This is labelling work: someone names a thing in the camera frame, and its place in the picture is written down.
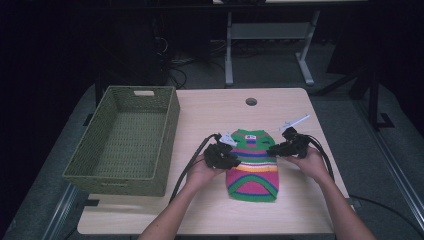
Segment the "person's right hand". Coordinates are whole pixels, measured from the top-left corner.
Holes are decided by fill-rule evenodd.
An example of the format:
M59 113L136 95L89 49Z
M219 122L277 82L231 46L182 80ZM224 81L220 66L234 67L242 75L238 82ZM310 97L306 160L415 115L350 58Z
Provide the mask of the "person's right hand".
M318 184L322 183L324 180L331 179L322 155L315 148L308 147L305 158L288 156L285 157L285 160L295 164L302 173L312 178Z

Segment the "grey metal desk frame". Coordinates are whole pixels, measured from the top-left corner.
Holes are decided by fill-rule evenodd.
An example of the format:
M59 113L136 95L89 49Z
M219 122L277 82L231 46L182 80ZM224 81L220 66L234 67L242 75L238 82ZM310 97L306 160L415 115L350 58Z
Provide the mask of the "grey metal desk frame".
M295 23L234 23L227 14L226 54L224 61L225 85L232 86L232 43L234 40L303 40L304 46L295 54L303 79L308 86L315 84L306 57L315 33L320 11L313 12L308 22Z

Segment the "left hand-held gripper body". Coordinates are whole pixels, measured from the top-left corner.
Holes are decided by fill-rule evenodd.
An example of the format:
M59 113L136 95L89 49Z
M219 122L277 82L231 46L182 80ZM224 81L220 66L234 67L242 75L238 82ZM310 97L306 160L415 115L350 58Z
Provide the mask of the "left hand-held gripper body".
M237 146L236 141L232 138L229 132L222 134L215 134L215 144L210 144L204 151L205 161L208 167L217 169L231 169L230 161L238 160L234 156L230 156L229 150Z

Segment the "aluminium floor rail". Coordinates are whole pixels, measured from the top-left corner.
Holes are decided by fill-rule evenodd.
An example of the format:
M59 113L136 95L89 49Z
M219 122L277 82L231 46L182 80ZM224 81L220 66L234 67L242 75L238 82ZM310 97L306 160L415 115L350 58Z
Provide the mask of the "aluminium floor rail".
M368 119L367 109L364 104L354 101L353 106L358 111L360 118L382 153L385 165L387 166L388 171L418 223L420 231L424 233L424 202L421 200L404 171L401 169L395 155L389 149L389 145L381 135L380 129L378 127L374 127Z
M63 228L69 211L72 208L78 190L72 185L68 184L66 189L58 201L53 216L50 219L48 226L43 234L42 240L57 240L61 229Z

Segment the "green woven basket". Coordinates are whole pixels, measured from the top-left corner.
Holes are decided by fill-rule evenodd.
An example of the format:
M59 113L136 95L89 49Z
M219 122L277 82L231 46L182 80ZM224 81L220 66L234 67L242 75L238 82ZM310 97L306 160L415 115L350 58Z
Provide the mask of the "green woven basket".
M173 87L108 87L63 177L92 194L164 196L179 113Z

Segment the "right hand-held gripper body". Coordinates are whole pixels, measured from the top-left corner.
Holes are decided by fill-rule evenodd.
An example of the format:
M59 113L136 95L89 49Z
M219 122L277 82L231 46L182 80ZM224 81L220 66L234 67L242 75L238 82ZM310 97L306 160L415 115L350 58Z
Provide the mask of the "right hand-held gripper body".
M284 124L279 128L281 135L286 139L286 141L282 143L282 156L297 155L299 158L306 157L309 140L305 135L298 133L294 129L294 126L308 119L309 117L309 114L305 114L304 116L295 120L285 121Z

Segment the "person's left hand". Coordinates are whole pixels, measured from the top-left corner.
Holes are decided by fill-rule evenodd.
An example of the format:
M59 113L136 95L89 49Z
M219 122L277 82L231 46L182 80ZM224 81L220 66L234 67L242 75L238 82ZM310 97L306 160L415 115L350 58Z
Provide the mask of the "person's left hand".
M223 169L208 167L204 155L201 154L191 165L187 173L186 183L183 189L188 189L191 192L197 192L223 172Z

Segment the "striped knit pet sweater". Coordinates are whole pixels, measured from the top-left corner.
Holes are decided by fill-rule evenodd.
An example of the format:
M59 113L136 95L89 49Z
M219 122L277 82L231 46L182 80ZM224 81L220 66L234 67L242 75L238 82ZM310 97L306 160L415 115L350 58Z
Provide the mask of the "striped knit pet sweater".
M241 163L226 172L228 195L239 201L274 202L279 192L278 164L266 152L274 139L264 130L238 129L231 136Z

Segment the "black metal stand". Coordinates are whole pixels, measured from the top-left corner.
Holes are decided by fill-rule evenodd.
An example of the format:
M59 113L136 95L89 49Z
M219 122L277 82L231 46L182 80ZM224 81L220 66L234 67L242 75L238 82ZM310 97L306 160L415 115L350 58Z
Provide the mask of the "black metal stand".
M368 93L367 119L371 126L379 131L381 128L394 128L395 125L386 113L380 113L379 103L379 78L375 67L361 66L350 74L329 84L328 86L310 93L310 96L325 96L337 88L353 81L348 92L352 100L360 100Z

